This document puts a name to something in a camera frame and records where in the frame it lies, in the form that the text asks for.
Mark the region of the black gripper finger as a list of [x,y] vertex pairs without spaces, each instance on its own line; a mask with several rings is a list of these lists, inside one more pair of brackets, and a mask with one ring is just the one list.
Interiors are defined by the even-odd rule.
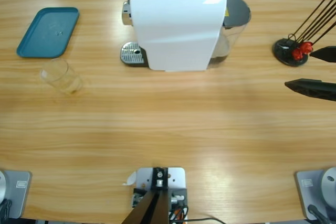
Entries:
[[301,78],[287,81],[285,86],[296,93],[311,98],[335,101],[335,83]]
[[336,63],[336,46],[327,46],[310,53],[311,57],[330,62]]

